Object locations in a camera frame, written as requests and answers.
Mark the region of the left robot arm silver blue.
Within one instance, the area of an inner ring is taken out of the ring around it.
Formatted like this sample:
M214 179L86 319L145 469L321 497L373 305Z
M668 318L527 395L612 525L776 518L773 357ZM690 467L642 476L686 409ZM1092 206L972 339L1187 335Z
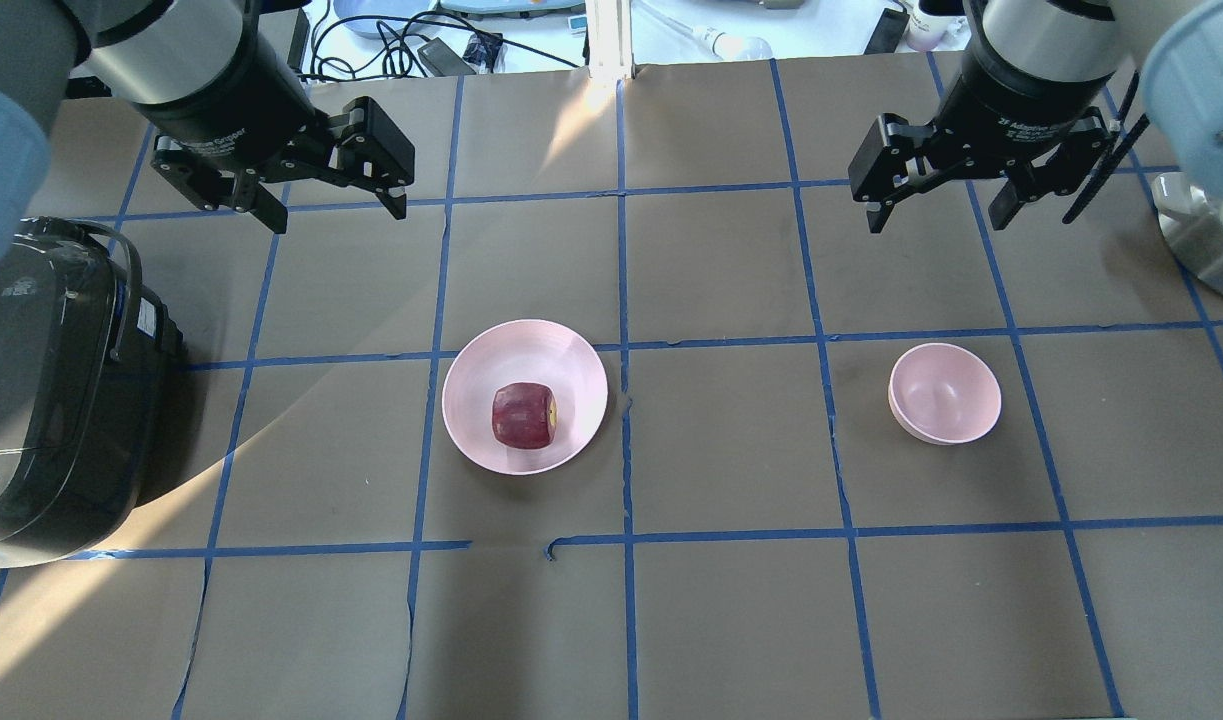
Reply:
M0 1L0 258L53 164L50 132L73 68L157 128L159 174L201 211L287 209L268 189L313 178L364 189L406 218L413 142L372 97L338 115L259 31L292 1Z

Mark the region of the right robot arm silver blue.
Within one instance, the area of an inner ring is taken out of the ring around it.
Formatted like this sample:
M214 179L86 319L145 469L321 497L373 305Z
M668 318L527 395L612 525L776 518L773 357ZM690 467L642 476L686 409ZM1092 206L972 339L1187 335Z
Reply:
M1155 178L1173 258L1223 296L1223 1L917 1L967 20L958 77L927 123L874 120L848 167L879 233L950 181L1003 178L989 224L1062 196L1076 222L1147 130L1178 170Z

